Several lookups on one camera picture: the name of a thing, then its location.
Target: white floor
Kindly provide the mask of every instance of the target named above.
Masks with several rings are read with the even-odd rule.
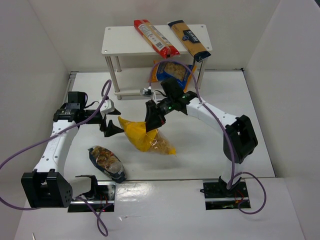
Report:
[[[303,240],[285,181],[262,178],[267,202],[256,215],[238,209],[206,210],[201,180],[124,182],[117,185],[114,212],[102,213],[108,240]],[[247,179],[252,210],[263,202]],[[24,211],[15,240],[102,240],[92,212],[65,208]]]
[[[88,94],[88,103],[99,100],[104,82],[110,78],[107,72],[78,73],[70,91]],[[274,171],[265,141],[241,71],[206,71],[200,90],[201,96],[210,104],[230,114],[250,117],[258,139],[258,146],[244,164],[244,170],[257,177],[274,177]],[[111,89],[110,98],[131,121],[144,121],[145,102],[141,100],[117,100]],[[117,116],[110,116],[119,126]],[[67,180],[81,174],[95,174],[99,180],[108,177],[97,170],[89,160],[88,150],[100,145],[113,151],[122,161],[128,180],[188,180],[218,178],[227,161],[223,153],[222,131],[216,132],[200,120],[181,112],[166,116],[167,122],[160,128],[164,136],[175,146],[176,155],[160,155],[138,151],[122,134],[104,138],[97,125],[84,125],[72,142],[65,168]]]

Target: red and white package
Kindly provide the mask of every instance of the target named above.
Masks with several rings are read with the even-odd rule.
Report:
[[[148,20],[134,20],[135,29],[147,43],[164,59],[179,55],[179,51]]]

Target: yellow bag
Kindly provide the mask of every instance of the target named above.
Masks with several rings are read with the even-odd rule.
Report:
[[[146,132],[144,121],[128,121],[120,116],[118,120],[130,143],[141,152],[176,154],[176,149],[160,134],[158,129]]]

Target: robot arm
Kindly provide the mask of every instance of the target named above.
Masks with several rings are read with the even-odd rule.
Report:
[[[94,110],[86,110],[85,104],[86,93],[69,92],[68,102],[54,114],[51,136],[88,119]],[[120,114],[110,99],[104,102],[100,112],[87,124],[99,125],[99,129],[105,137],[123,133],[121,128],[113,125],[112,120],[107,126],[106,115],[108,114]],[[73,127],[49,141],[33,171],[23,174],[21,183],[32,208],[66,208],[69,206],[73,196],[73,188],[63,175],[67,155],[78,130],[79,127]]]
[[[212,114],[203,106],[203,103],[200,102],[196,93],[192,91],[184,93],[174,78],[169,78],[163,81],[161,86],[166,94],[166,98],[161,100],[159,103],[155,103],[153,100],[146,102],[147,110],[145,125],[147,132],[161,127],[166,123],[165,115],[173,110],[177,110],[203,121],[223,135],[221,127],[214,119]],[[245,115],[237,117],[235,115],[228,114],[208,103],[205,104],[219,118],[228,134],[233,147],[233,152],[235,154],[234,174],[236,175],[242,171],[241,164],[243,163],[244,159],[250,155],[258,145],[258,140],[252,123]],[[232,162],[229,146],[224,135],[223,152],[228,161],[226,162],[226,168],[223,171],[219,181],[221,182],[222,186],[226,187],[227,183],[231,179]],[[240,176],[233,179],[231,189],[237,185],[239,179]]]

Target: pasta package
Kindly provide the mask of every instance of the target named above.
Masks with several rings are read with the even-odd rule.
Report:
[[[187,65],[194,73],[197,66]],[[189,71],[184,66],[175,62],[162,62],[156,66],[152,71],[151,82],[161,82],[168,78],[175,78],[179,86],[184,92],[188,89],[188,84],[192,78]]]
[[[133,25],[147,43],[164,59],[180,54],[169,40],[148,20],[134,20]]]
[[[124,166],[112,151],[102,146],[93,146],[88,151],[89,158],[97,169],[108,175],[118,184],[126,180]]]
[[[210,52],[206,50],[197,36],[189,29],[188,25],[185,24],[184,21],[173,21],[168,23],[168,25],[188,52],[193,56],[194,60],[198,63],[211,56]]]
[[[141,152],[154,152],[158,154],[176,154],[176,149],[159,132],[158,129],[146,132],[144,121],[128,121],[118,116],[119,123],[130,143]]]

